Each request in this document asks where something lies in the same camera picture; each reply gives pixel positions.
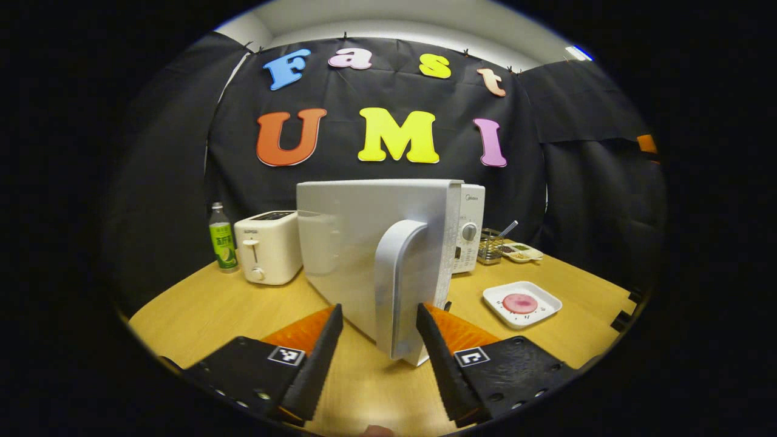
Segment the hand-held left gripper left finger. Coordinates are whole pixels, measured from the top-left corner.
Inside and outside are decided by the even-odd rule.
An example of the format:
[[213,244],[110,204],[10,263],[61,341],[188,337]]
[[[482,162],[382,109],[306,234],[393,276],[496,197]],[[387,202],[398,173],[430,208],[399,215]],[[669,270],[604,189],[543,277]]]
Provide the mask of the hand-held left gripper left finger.
[[330,305],[257,340],[237,336],[182,376],[238,410],[303,426],[313,420],[344,326]]

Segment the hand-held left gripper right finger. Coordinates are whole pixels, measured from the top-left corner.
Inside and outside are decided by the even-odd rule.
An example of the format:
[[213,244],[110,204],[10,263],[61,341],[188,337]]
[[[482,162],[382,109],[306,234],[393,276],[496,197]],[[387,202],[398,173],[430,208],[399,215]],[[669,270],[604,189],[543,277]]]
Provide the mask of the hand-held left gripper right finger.
[[427,303],[417,307],[416,328],[458,428],[526,409],[580,373],[525,336],[497,338]]

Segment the white square plate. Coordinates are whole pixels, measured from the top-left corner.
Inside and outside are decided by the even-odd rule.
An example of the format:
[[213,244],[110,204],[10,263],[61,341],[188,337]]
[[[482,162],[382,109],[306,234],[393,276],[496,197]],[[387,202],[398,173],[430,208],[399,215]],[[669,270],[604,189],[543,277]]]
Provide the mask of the white square plate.
[[[505,310],[501,304],[505,296],[511,293],[524,293],[531,295],[538,301],[538,308],[530,314],[513,314]],[[541,323],[560,312],[563,302],[543,288],[528,280],[519,280],[511,284],[505,284],[488,288],[483,291],[483,301],[500,320],[514,330],[522,330]]]

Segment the pink round food slice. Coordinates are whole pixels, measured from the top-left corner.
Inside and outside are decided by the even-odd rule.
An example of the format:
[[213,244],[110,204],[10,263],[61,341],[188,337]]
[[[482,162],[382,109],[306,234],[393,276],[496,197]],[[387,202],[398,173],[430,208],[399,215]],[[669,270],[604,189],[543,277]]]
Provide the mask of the pink round food slice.
[[524,293],[511,293],[504,297],[501,304],[513,314],[530,314],[538,308],[536,298]]

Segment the white microwave oven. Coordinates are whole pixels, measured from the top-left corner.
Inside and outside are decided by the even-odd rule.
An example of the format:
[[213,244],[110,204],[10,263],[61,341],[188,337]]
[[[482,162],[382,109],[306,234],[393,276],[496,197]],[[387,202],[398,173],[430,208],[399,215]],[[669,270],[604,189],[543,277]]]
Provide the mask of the white microwave oven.
[[419,366],[417,308],[442,309],[453,274],[474,269],[485,199],[461,180],[299,183],[305,275],[389,359]]

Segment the cream white toaster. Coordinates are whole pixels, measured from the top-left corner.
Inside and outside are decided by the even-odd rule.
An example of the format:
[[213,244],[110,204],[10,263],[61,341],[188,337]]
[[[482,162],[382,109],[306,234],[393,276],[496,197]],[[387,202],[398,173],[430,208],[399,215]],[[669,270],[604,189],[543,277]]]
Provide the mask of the cream white toaster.
[[267,211],[235,224],[240,266],[253,284],[284,285],[302,268],[297,211]]

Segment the white divided bean dish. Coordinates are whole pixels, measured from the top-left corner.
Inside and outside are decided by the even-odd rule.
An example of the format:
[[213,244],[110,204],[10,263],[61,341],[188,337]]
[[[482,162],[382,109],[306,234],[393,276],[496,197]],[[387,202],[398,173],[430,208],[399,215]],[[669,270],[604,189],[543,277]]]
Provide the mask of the white divided bean dish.
[[514,263],[531,263],[544,258],[543,252],[524,243],[504,243],[500,251],[503,257]]

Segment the green label drink bottle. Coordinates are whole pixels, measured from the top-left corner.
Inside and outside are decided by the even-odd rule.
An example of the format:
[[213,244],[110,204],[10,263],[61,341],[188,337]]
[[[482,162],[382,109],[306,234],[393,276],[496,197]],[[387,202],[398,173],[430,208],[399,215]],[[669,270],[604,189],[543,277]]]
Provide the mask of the green label drink bottle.
[[211,205],[208,229],[219,270],[227,274],[238,271],[239,261],[231,221],[225,213],[222,202],[214,202]]

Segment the black backdrop cloth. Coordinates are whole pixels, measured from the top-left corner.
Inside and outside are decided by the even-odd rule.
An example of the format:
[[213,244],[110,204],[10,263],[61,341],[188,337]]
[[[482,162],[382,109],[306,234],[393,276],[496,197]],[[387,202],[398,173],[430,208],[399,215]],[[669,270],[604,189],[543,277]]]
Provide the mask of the black backdrop cloth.
[[215,261],[213,202],[237,221],[294,209],[304,181],[449,178],[486,189],[483,224],[649,293],[667,219],[649,129],[589,61],[518,74],[401,39],[295,42],[260,53],[211,33],[131,103],[102,240],[136,313]]

